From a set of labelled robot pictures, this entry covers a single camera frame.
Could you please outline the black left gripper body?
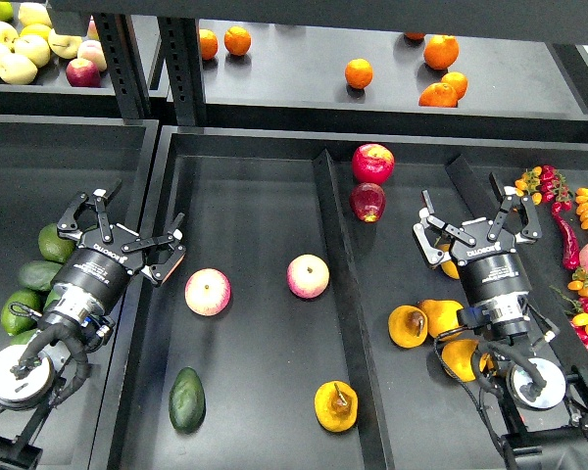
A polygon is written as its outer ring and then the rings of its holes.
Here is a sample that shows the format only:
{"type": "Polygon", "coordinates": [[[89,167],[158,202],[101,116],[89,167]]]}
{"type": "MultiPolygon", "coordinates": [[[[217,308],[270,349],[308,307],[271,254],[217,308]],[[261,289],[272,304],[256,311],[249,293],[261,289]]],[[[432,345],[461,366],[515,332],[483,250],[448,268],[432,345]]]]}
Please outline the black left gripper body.
{"type": "Polygon", "coordinates": [[[139,234],[121,224],[113,224],[111,232],[111,243],[103,240],[99,228],[83,232],[77,248],[51,281],[56,293],[98,315],[111,311],[131,277],[145,265],[140,249],[123,251],[123,247],[141,240],[139,234]]]}

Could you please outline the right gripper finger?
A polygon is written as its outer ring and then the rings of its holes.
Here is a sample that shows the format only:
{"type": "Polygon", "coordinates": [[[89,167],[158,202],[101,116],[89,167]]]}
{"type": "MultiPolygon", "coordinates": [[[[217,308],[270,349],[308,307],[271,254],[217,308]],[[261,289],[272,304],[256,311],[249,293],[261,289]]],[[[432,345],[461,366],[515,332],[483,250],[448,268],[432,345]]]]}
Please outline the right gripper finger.
{"type": "Polygon", "coordinates": [[[489,181],[497,200],[500,202],[500,206],[487,232],[487,240],[490,242],[498,240],[508,215],[513,211],[518,212],[522,222],[520,231],[514,235],[515,240],[524,244],[534,243],[540,239],[542,229],[531,197],[520,196],[514,187],[504,186],[493,172],[489,174],[489,181]]]}
{"type": "Polygon", "coordinates": [[[465,231],[445,222],[435,215],[435,210],[427,190],[420,192],[423,207],[418,211],[419,222],[413,226],[413,235],[419,246],[424,261],[429,267],[436,267],[451,259],[451,255],[444,253],[432,245],[427,238],[426,231],[432,230],[451,240],[459,240],[469,248],[476,247],[476,239],[465,231]]]}

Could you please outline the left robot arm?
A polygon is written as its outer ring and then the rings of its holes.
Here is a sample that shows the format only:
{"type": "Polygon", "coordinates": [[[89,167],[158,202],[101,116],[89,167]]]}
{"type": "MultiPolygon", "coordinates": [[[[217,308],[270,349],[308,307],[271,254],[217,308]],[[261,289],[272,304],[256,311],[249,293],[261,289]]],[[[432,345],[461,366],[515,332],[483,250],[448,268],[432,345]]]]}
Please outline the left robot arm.
{"type": "Polygon", "coordinates": [[[149,238],[113,223],[107,206],[119,189],[80,192],[56,225],[57,236],[75,249],[50,282],[54,300],[43,310],[11,302],[9,311],[34,320],[37,328],[22,345],[0,351],[0,414],[30,411],[12,439],[0,436],[0,469],[34,469],[42,455],[32,445],[50,412],[77,392],[90,376],[90,353],[106,345],[115,323],[109,314],[132,278],[164,283],[186,253],[179,213],[166,231],[149,238]]]}

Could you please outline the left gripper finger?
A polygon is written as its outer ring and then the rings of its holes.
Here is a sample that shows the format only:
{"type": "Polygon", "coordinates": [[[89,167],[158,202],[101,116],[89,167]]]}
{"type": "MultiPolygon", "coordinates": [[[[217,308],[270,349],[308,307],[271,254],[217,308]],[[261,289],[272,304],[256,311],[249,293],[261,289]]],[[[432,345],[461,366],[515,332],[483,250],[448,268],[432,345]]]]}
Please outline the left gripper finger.
{"type": "Polygon", "coordinates": [[[110,189],[98,188],[90,195],[77,193],[63,215],[57,222],[57,234],[60,238],[78,242],[81,240],[84,231],[78,227],[77,220],[85,211],[93,211],[96,215],[97,228],[99,229],[102,241],[110,244],[114,241],[111,222],[107,214],[107,206],[119,193],[122,181],[117,179],[110,189]]]}
{"type": "Polygon", "coordinates": [[[163,284],[183,260],[186,249],[181,243],[181,222],[185,215],[180,212],[162,235],[124,243],[121,255],[126,257],[124,268],[129,275],[142,274],[153,285],[163,284]]]}

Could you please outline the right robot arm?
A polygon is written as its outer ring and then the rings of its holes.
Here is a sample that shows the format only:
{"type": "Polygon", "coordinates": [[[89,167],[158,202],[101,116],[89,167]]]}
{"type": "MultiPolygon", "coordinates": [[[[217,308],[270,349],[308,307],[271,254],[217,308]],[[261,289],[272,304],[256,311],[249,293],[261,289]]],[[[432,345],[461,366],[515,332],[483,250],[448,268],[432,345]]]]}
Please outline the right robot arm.
{"type": "Polygon", "coordinates": [[[588,402],[572,393],[583,381],[539,351],[558,326],[529,301],[530,281],[517,252],[542,236],[532,199],[490,179],[500,205],[492,218],[455,226],[440,219],[428,192],[413,227],[425,262],[453,261],[467,305],[458,326],[435,342],[471,331],[468,366],[479,387],[469,397],[509,469],[588,469],[588,402]]]}

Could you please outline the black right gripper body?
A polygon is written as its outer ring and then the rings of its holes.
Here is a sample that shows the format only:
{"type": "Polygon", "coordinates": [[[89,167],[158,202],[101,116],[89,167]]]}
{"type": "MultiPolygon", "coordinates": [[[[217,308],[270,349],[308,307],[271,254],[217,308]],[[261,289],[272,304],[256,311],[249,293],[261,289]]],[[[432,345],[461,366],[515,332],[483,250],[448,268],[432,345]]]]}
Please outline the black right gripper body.
{"type": "Polygon", "coordinates": [[[460,230],[475,244],[455,239],[451,246],[451,258],[470,306],[529,293],[529,279],[515,250],[515,236],[504,228],[498,235],[488,235],[493,227],[485,217],[463,222],[460,230]]]}

